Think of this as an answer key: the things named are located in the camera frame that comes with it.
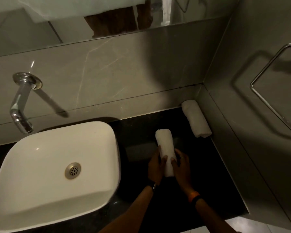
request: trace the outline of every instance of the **backsplash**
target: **backsplash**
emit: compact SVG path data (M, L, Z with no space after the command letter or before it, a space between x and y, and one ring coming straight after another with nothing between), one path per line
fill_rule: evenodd
M24 136L9 116L18 89L12 74L30 72L43 82L25 108L35 132L167 109L194 97L196 88L186 86L203 81L227 21L210 19L0 57L0 144Z

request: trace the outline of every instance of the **wristwatch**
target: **wristwatch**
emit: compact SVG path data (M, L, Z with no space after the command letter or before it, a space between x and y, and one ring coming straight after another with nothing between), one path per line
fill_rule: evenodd
M150 187L152 188L152 191L153 191L153 192L155 191L156 187L158 186L158 185L155 183L155 181L152 181L152 180L150 180L150 179L148 179L146 185L147 185L147 186L150 186Z

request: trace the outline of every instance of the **chrome faucet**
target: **chrome faucet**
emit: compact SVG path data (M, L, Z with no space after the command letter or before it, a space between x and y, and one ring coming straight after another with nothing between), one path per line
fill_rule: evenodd
M13 74L14 82L19 85L19 89L11 105L10 115L17 128L24 134L33 131L32 124L24 115L24 108L31 90L38 90L42 87L42 82L30 73Z

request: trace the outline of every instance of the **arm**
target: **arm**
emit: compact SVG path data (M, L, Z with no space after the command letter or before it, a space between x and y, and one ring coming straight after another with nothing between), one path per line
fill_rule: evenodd
M162 180L166 161L167 157L164 157L159 163L159 148L157 148L149 162L148 178L158 185ZM152 188L146 186L129 209L99 233L137 233L152 197Z
M196 193L191 184L190 160L189 157L180 150L175 149L175 151L180 157L180 166L177 165L175 159L172 159L171 164L173 171L180 188L189 198L192 193ZM217 215L205 200L199 199L195 204L195 208L210 233L236 233L229 224Z

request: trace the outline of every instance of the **rolled towel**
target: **rolled towel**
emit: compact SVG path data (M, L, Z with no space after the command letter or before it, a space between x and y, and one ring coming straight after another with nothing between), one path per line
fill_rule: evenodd
M176 159L175 150L173 148L173 140L171 131L169 129L160 129L155 132L157 144L161 146L160 156L163 158L167 155L167 162L165 167L165 176L174 176L173 168L170 159Z
M208 137L212 134L203 113L195 100L182 102L182 111L187 117L195 137Z

